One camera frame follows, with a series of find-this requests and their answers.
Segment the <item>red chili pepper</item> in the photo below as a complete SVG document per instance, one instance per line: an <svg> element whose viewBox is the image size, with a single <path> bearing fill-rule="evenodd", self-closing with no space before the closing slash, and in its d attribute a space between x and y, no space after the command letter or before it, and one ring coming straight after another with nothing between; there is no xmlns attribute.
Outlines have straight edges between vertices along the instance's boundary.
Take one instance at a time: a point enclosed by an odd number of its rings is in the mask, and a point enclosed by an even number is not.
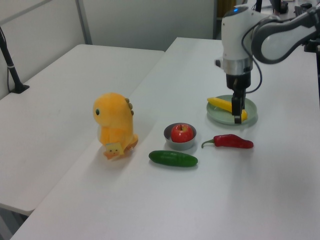
<svg viewBox="0 0 320 240"><path fill-rule="evenodd" d="M216 147L231 147L239 149L251 149L254 147L254 143L249 140L244 140L241 137L234 134L218 135L213 137L212 140L202 143L201 148L204 148L204 144L212 143Z"/></svg>

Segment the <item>yellow plush toy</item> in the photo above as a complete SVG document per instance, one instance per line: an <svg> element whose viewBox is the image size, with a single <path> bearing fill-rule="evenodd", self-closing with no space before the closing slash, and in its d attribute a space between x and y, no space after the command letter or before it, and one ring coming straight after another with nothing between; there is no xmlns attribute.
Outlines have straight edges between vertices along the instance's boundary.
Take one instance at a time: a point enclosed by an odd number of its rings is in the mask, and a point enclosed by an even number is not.
<svg viewBox="0 0 320 240"><path fill-rule="evenodd" d="M128 98L114 92L103 94L94 102L93 116L100 125L98 139L105 146L108 159L125 154L138 143L132 108Z"/></svg>

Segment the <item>cable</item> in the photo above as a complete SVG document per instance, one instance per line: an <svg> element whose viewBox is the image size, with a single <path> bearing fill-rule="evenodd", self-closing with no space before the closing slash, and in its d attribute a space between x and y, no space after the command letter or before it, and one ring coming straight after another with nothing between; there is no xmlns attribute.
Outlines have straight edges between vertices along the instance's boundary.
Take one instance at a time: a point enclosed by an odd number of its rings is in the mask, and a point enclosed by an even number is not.
<svg viewBox="0 0 320 240"><path fill-rule="evenodd" d="M284 23L284 22L291 21L291 20L293 20L293 19L294 19L294 18L289 18L289 19L285 19L285 20L274 19L274 20L272 20L272 21L270 21L270 22L268 22L268 23L273 23L273 22ZM251 28L243 35L243 37L242 37L242 39L241 39L241 45L242 45L244 51L245 51L245 52L248 54L248 56L252 59L252 61L253 61L254 64L256 65L256 67L257 67L257 69L258 69L258 71L259 71L259 75L260 75L260 81L259 81L258 86L257 86L255 89L251 90L251 91L246 91L246 92L245 92L246 94L251 94L251 93L257 91L257 90L260 88L260 86L261 86L261 84L262 84L262 72L261 72L261 69L260 69L260 67L259 67L258 62L254 59L253 55L247 50L247 48L246 48L246 46L245 46L245 44L244 44L244 39L245 39L245 37L248 35L248 33L249 33L251 30L253 30L256 26L258 26L263 20L264 20L264 19L262 19L261 21L259 21L259 22L258 22L257 24L255 24L253 27L251 27Z"/></svg>
<svg viewBox="0 0 320 240"><path fill-rule="evenodd" d="M9 68L6 68L6 85L8 87L8 92L11 93L10 87L9 87Z"/></svg>
<svg viewBox="0 0 320 240"><path fill-rule="evenodd" d="M245 37L248 35L248 33L249 33L252 29L254 29L254 28L255 28L256 26L258 26L259 24L260 24L260 22L258 22L258 23L255 24L253 27L251 27L251 28L243 35L243 37L242 37L242 39L241 39L241 45L242 45L244 51L245 51L245 52L248 54L248 56L253 60L254 64L255 64L256 67L258 68L258 71L259 71L259 74L260 74L260 81L259 81L258 86L257 86L254 90L246 91L246 92L245 92L246 94L251 94L251 93L257 91L257 90L260 88L261 84L262 84L262 72L261 72L261 69L260 69L257 61L254 59L254 57L252 56L252 54L250 54L250 52L247 50L247 48L246 48L246 46L245 46L245 44L244 44L244 39L245 39Z"/></svg>
<svg viewBox="0 0 320 240"><path fill-rule="evenodd" d="M0 33L1 33L1 35L3 36L3 39L4 39L4 42L5 42L5 45L7 46L6 36L5 36L4 32L2 31L1 26L0 26Z"/></svg>
<svg viewBox="0 0 320 240"><path fill-rule="evenodd" d="M5 36L4 32L2 31L1 26L0 26L0 34L1 34L2 37L3 37L5 46L7 46L6 36ZM7 86L7 88L8 88L8 92L11 93L10 87L9 87L9 67L6 67L6 86Z"/></svg>

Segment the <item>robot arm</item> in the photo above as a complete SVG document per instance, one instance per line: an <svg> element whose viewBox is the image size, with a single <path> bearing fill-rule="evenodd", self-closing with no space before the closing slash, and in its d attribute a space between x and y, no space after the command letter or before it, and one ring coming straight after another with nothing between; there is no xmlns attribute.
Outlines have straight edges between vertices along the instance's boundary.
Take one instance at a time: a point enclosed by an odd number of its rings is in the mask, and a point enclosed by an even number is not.
<svg viewBox="0 0 320 240"><path fill-rule="evenodd" d="M226 73L226 85L233 90L232 115L240 124L245 109L246 89L251 85L253 56L265 64L276 64L293 50L320 33L320 7L315 6L291 21L281 21L246 6L235 8L222 19L223 56L215 65Z"/></svg>

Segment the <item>red apple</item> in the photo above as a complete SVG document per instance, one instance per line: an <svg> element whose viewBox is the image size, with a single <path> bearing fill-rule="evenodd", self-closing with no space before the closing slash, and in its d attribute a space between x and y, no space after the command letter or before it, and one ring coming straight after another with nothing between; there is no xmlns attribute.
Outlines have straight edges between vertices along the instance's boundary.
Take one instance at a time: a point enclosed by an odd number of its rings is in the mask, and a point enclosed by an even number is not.
<svg viewBox="0 0 320 240"><path fill-rule="evenodd" d="M175 143L185 143L194 138L191 126L185 123L175 125L171 130L171 140Z"/></svg>

